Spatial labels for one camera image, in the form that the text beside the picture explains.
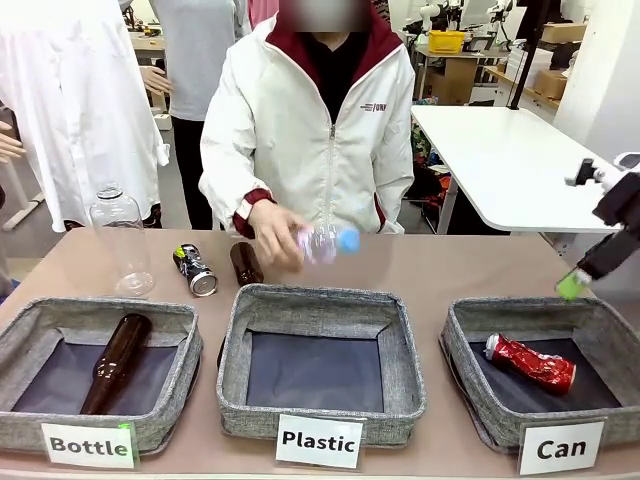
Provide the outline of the wooden workbench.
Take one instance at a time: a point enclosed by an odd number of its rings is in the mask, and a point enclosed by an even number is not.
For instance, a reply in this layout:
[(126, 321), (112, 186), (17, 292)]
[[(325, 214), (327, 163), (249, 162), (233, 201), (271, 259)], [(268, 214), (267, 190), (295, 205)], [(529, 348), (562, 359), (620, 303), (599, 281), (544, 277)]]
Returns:
[(507, 52), (497, 49), (436, 56), (425, 45), (410, 49), (416, 73), (413, 99), (433, 98), (438, 105), (463, 106), (495, 99), (497, 82), (486, 67), (497, 67)]

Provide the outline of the black pole stand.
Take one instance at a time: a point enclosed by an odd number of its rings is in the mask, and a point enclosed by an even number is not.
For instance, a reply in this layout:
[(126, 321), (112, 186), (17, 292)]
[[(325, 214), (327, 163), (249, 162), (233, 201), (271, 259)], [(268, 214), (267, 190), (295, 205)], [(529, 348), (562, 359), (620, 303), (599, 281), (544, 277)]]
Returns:
[(510, 95), (508, 108), (511, 110), (518, 109), (548, 11), (547, 0), (517, 0), (517, 5), (526, 8), (516, 36), (517, 39), (524, 40), (524, 53), (517, 69), (515, 91)]

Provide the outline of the person in white red jacket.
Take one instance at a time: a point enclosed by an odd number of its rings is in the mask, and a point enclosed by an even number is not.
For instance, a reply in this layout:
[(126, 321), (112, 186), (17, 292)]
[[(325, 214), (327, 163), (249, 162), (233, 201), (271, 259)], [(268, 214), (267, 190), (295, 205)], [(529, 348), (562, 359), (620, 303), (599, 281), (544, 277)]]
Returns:
[(225, 229), (252, 237), (268, 200), (315, 224), (399, 234), (413, 183), (406, 47), (375, 9), (345, 49), (297, 33), (274, 15), (230, 47), (202, 138), (199, 182)]

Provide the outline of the white label card Bottle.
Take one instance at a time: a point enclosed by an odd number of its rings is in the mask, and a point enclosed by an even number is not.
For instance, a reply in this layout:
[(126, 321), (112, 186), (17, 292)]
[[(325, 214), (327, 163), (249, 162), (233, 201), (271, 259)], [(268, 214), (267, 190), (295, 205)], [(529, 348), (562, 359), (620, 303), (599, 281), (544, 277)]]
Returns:
[(134, 469), (138, 463), (129, 427), (85, 427), (43, 423), (41, 431), (51, 463), (98, 469)]

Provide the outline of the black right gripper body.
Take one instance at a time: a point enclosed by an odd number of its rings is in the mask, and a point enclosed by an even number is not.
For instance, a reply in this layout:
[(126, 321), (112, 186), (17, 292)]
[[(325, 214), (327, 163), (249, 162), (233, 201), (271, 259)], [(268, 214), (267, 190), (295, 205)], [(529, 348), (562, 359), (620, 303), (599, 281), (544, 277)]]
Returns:
[(604, 194), (593, 214), (608, 226), (640, 231), (640, 173), (627, 173)]

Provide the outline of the grey fabric basket bottle label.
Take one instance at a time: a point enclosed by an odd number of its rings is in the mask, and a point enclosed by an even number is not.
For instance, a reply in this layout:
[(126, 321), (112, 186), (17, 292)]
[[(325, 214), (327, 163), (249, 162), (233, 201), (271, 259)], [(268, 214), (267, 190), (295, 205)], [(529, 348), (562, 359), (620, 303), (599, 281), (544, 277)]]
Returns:
[[(139, 366), (106, 415), (81, 415), (96, 361), (122, 317), (152, 322)], [(162, 450), (185, 407), (203, 340), (188, 305), (139, 299), (42, 298), (0, 332), (0, 450), (45, 452), (43, 423), (135, 431), (141, 454)]]

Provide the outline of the crushed red drink can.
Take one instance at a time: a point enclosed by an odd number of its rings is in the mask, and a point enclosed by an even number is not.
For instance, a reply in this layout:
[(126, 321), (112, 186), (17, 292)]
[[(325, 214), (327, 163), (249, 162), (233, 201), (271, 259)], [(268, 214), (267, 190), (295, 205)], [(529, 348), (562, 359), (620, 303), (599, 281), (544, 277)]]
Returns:
[(514, 371), (556, 396), (570, 392), (577, 372), (577, 366), (564, 357), (537, 352), (499, 333), (487, 338), (484, 355), (493, 365)]

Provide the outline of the cardboard box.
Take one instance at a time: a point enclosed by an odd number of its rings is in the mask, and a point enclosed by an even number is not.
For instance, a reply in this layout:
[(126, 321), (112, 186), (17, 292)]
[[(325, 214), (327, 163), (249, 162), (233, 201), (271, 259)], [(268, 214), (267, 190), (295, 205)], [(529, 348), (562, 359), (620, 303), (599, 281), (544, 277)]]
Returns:
[(564, 94), (567, 80), (560, 70), (541, 70), (536, 75), (533, 89), (549, 100), (559, 101)]
[(586, 27), (586, 23), (547, 23), (541, 41), (550, 44), (581, 42)]

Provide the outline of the large clear plastic jar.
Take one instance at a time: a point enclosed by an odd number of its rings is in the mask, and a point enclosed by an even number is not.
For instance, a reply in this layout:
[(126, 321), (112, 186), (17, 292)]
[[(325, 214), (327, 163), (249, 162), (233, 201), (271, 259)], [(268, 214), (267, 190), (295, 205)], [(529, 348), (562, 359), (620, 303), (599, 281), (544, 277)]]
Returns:
[(115, 291), (142, 297), (154, 287), (143, 220), (138, 203), (117, 183), (99, 188), (89, 210), (92, 226), (115, 262)]

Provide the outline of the small brown glass bottle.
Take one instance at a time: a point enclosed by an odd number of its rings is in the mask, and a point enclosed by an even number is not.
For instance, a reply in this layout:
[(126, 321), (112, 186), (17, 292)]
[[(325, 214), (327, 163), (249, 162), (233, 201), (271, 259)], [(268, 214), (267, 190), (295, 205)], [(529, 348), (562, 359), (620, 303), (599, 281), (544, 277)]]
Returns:
[(230, 250), (230, 259), (240, 287), (264, 282), (262, 268), (250, 243), (235, 243)]

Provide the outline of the wooden mannequin stand foot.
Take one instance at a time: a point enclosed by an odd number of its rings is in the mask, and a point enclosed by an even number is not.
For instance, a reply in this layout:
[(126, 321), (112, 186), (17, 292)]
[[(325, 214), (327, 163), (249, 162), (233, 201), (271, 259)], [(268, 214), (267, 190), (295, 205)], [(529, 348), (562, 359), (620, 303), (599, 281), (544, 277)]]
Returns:
[(14, 230), (19, 223), (24, 221), (39, 206), (45, 203), (45, 198), (42, 193), (38, 193), (31, 199), (28, 199), (22, 191), (20, 191), (17, 196), (21, 208), (2, 225), (2, 230), (5, 232)]

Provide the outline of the long brown glass bottle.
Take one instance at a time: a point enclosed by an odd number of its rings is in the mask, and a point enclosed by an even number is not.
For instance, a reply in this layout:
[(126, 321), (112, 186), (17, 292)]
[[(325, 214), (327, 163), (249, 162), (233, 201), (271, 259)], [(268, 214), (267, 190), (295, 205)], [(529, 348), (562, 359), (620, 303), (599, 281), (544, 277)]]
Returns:
[(136, 372), (151, 336), (152, 322), (141, 314), (121, 318), (100, 358), (80, 409), (81, 415), (106, 415)]

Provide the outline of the white label card Plastic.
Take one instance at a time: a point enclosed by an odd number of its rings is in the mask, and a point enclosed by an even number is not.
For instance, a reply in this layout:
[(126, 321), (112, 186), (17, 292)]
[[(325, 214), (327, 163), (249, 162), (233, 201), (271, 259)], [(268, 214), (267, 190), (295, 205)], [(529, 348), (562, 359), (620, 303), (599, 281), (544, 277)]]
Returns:
[(278, 462), (337, 469), (356, 469), (359, 463), (362, 422), (279, 417), (275, 459)]

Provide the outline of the clear plastic bottle blue cap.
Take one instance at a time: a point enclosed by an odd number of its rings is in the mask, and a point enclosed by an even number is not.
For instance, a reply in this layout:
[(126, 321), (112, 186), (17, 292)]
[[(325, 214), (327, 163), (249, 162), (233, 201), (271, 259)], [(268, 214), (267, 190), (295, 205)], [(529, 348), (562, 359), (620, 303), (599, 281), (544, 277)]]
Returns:
[(356, 254), (361, 248), (360, 232), (335, 225), (315, 225), (297, 233), (297, 244), (306, 262), (332, 263), (340, 255)]

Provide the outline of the grey fabric basket plastic label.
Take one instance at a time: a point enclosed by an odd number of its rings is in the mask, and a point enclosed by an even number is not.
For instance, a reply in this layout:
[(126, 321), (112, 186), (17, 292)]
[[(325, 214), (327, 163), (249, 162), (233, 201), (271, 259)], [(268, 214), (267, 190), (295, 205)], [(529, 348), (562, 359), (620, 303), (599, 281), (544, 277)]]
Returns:
[(372, 448), (405, 447), (427, 404), (400, 298), (264, 284), (236, 295), (216, 395), (227, 435), (271, 440), (291, 415), (360, 422)]

